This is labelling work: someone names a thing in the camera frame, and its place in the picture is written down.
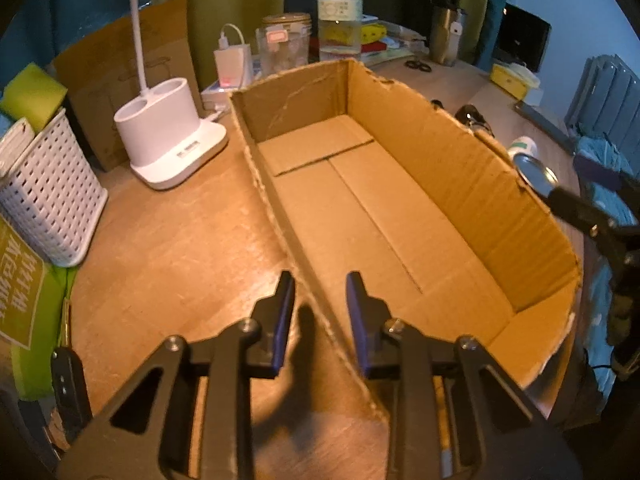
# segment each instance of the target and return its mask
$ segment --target brown cardboard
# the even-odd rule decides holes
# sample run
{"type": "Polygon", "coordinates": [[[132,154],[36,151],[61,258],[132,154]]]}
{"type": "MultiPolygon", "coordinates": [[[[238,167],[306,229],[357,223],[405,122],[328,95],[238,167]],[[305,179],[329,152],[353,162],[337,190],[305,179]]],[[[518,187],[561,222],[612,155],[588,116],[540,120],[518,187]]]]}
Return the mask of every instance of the brown cardboard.
{"type": "Polygon", "coordinates": [[[353,370],[345,277],[429,335],[477,336],[521,386],[572,322],[577,257],[504,149],[353,61],[232,97],[249,165],[353,370]]]}
{"type": "MultiPolygon", "coordinates": [[[[141,10],[140,29],[147,85],[186,78],[203,117],[187,40],[187,0],[170,0],[141,10]]],[[[113,116],[140,93],[130,17],[73,44],[53,60],[53,66],[68,88],[73,110],[103,169],[112,170],[129,160],[113,116]]]]}

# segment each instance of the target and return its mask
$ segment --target plastic bottle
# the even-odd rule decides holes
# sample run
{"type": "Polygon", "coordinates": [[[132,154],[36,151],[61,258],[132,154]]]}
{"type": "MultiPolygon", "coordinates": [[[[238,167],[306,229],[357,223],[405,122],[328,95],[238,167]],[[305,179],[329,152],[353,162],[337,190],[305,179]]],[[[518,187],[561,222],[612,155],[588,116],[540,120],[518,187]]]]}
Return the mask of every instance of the plastic bottle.
{"type": "Polygon", "coordinates": [[[318,0],[320,61],[360,59],[362,0],[318,0]]]}

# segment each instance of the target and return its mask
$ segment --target radiator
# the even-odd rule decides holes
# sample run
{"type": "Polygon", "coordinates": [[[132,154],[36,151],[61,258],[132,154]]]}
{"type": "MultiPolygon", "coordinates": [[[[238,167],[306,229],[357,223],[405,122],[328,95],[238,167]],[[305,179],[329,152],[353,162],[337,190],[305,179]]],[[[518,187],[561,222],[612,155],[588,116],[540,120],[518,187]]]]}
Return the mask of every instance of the radiator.
{"type": "Polygon", "coordinates": [[[640,176],[640,80],[618,56],[587,61],[565,122],[608,139],[640,176]]]}

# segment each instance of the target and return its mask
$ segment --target plastic storage basket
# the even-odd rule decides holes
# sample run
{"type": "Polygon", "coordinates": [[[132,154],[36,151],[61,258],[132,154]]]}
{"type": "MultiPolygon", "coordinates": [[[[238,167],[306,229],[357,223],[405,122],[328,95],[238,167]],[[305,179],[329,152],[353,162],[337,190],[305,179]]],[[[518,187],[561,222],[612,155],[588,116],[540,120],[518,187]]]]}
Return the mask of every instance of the plastic storage basket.
{"type": "Polygon", "coordinates": [[[65,109],[33,139],[0,189],[0,204],[34,250],[60,267],[84,258],[107,201],[65,109]]]}

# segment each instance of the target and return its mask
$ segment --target wooden table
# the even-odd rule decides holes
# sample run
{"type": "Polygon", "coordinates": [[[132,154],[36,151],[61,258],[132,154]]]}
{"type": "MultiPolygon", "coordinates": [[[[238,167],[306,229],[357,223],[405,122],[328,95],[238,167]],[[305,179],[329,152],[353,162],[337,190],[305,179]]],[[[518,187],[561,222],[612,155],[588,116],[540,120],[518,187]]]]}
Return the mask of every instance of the wooden table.
{"type": "MultiPolygon", "coordinates": [[[[396,61],[376,71],[440,99],[449,112],[474,104],[504,145],[531,136],[560,182],[577,190],[568,156],[484,73],[463,63],[433,68],[425,74],[396,61]]],[[[215,335],[270,294],[287,267],[239,134],[228,116],[222,123],[228,147],[174,190],[152,191],[126,167],[100,176],[110,197],[72,293],[74,347],[95,412],[165,337],[215,335]]],[[[582,238],[569,234],[582,256],[582,238]]],[[[303,337],[282,377],[254,381],[258,478],[384,478],[387,428],[308,309],[294,326],[303,337]]],[[[543,405],[557,395],[561,364],[540,388],[543,405]]]]}

